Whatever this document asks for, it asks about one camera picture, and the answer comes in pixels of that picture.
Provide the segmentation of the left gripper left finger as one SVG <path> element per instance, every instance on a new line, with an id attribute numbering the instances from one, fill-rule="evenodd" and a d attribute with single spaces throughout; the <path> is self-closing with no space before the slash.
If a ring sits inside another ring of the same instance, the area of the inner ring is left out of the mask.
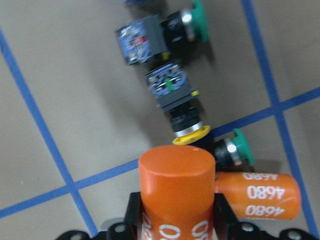
<path id="1" fill-rule="evenodd" d="M 131 227 L 136 240 L 142 240 L 142 225 L 143 225 L 143 203 L 140 192 L 132 192 L 129 195 L 128 204 L 126 207 L 124 221 Z"/>

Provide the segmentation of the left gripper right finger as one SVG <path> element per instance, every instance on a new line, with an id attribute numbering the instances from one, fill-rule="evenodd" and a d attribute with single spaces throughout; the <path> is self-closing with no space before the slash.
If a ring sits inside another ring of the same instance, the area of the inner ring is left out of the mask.
<path id="1" fill-rule="evenodd" d="M 227 198 L 222 193 L 214 195 L 213 225 L 218 240 L 235 240 L 239 221 Z"/>

